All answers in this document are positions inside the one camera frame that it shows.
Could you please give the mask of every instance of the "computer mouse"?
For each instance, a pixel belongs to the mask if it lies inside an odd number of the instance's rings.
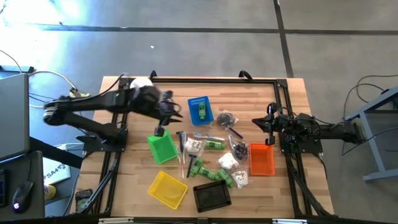
[[[33,182],[25,181],[16,189],[12,197],[12,209],[15,213],[24,213],[30,205],[33,192]]]

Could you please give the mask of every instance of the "yellow basket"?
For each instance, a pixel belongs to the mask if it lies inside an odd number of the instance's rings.
[[[165,172],[159,171],[148,189],[148,194],[170,208],[177,209],[187,190],[188,186]]]

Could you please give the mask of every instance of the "gray floor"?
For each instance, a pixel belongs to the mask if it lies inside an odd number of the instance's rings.
[[[3,20],[58,24],[59,17],[45,16],[45,13],[54,13],[36,11],[40,10],[38,2],[45,4],[47,1],[35,1],[30,7],[38,9],[27,11],[25,20],[13,16],[12,12],[20,9],[10,3],[3,12]],[[272,0],[55,2],[54,10],[63,16],[65,25],[278,28]],[[398,29],[398,2],[395,0],[279,2],[286,29]],[[148,75],[156,70],[159,75],[236,76],[245,69],[254,77],[286,77],[279,34],[28,31],[26,35],[26,28],[6,29],[0,40],[7,44],[1,48],[20,64],[60,72],[80,90],[90,93],[98,92],[102,76],[122,72]],[[343,116],[348,90],[361,77],[398,73],[397,42],[398,35],[287,35],[294,77],[305,79],[312,113],[320,119],[338,122]],[[2,55],[0,62],[12,63]],[[397,86],[397,79],[370,78],[366,82],[391,88]],[[58,77],[37,75],[30,80],[30,89],[57,97],[68,94],[69,86]],[[361,87],[361,94],[371,100],[380,92],[365,86]],[[362,105],[364,103],[352,94],[347,112]],[[44,125],[41,116],[41,109],[31,109],[33,137],[50,144],[76,142],[77,130]],[[340,141],[323,141],[335,213],[346,218],[396,222],[398,179],[365,184],[362,176],[376,171],[370,149],[363,145],[341,157],[341,144]],[[398,162],[391,161],[398,161],[398,153],[389,156],[389,166],[397,167]],[[52,210],[49,213],[59,214],[54,212],[56,209]]]

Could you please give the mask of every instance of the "wooden tabletop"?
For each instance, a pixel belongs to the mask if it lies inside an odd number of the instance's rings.
[[[104,77],[100,92],[107,89],[117,77]],[[289,93],[293,110],[310,114],[304,81],[301,78],[288,78]],[[239,121],[235,130],[241,133],[248,143],[263,143],[264,134],[255,124],[253,118],[266,115],[266,106],[275,102],[274,89],[270,84],[222,84],[222,83],[156,83],[162,91],[172,90],[174,101],[182,106],[182,123],[172,123],[166,126],[172,134],[174,143],[178,145],[177,131],[207,133],[214,136],[228,138],[229,132],[217,125],[216,121],[208,126],[194,126],[190,120],[188,99],[206,95],[210,99],[214,116],[223,110],[235,114]],[[96,111],[94,120],[100,123],[111,122],[111,113]],[[121,156],[119,174],[114,193],[112,216],[119,217],[220,217],[220,218],[288,218],[293,217],[292,198],[290,196],[289,181],[284,155],[280,153],[278,138],[274,145],[275,176],[250,176],[249,184],[243,189],[236,187],[229,190],[232,205],[198,213],[193,198],[193,187],[209,183],[210,180],[201,175],[194,178],[182,179],[178,159],[171,159],[157,165],[152,157],[147,136],[153,134],[157,120],[130,113],[127,119],[129,137],[127,146]],[[205,150],[202,158],[205,167],[216,172],[220,166],[216,161],[227,151]],[[82,164],[80,177],[76,186],[79,190],[93,189],[98,186],[104,153],[96,152],[88,156]],[[304,154],[303,164],[307,177],[308,188],[324,206],[333,213],[328,184],[323,166],[314,155]],[[187,194],[176,210],[151,197],[147,190],[158,172],[162,170],[188,186]],[[104,191],[103,208],[108,196],[108,187]],[[298,197],[300,208],[304,211],[301,194]],[[71,212],[75,211],[72,203]]]

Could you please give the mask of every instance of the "orange basket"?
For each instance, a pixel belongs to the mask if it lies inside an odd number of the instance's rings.
[[[263,143],[250,143],[250,173],[275,175],[274,151]]]

